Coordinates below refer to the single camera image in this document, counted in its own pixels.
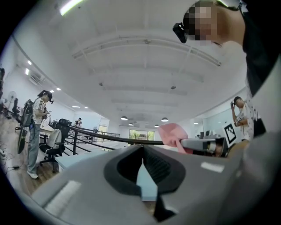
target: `floor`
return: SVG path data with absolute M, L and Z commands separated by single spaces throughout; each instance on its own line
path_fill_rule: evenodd
M 10 181 L 13 188 L 23 191 L 27 195 L 39 188 L 44 182 L 52 178 L 58 173 L 52 173 L 52 164 L 44 163 L 43 166 L 38 166 L 37 174 L 39 179 L 32 179 L 27 173 L 27 146 L 21 154 L 17 154 L 19 131 L 15 131 L 14 128 L 19 126 L 15 119 L 8 120 L 3 114 L 0 115 L 0 148 L 6 151 L 6 158 L 1 156 L 0 164 L 4 173 L 7 173 L 7 178 Z M 11 166 L 20 166 L 19 169 L 9 168 Z

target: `pink object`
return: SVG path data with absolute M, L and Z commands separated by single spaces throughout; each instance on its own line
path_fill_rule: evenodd
M 165 145 L 177 147 L 180 153 L 193 153 L 193 150 L 184 148 L 180 143 L 182 139 L 188 138 L 187 133 L 180 125 L 176 123 L 165 124 L 160 126 L 158 131 Z

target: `light blue table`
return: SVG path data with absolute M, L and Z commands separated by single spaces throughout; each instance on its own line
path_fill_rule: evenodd
M 56 161 L 59 165 L 60 172 L 67 169 L 71 165 L 80 162 L 85 159 L 96 157 L 108 152 L 102 150 L 94 150 L 89 153 L 79 154 L 75 156 L 63 156 L 56 157 Z M 141 199 L 142 201 L 156 201 L 157 198 L 157 185 L 152 180 L 144 164 L 141 165 L 137 175 L 137 185 L 141 187 Z

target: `hand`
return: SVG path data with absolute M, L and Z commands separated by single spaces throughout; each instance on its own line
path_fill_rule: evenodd
M 233 111 L 233 110 L 234 110 L 235 105 L 233 105 L 233 106 L 232 106 L 232 103 L 230 103 L 230 107 L 231 107 L 231 110 Z

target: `shoe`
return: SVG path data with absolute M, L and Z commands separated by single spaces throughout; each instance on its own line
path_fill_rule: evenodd
M 38 178 L 38 175 L 37 175 L 37 174 L 32 174 L 32 173 L 29 173 L 28 171 L 27 171 L 27 174 L 28 174 L 31 178 L 33 178 L 33 179 L 37 179 L 37 178 Z

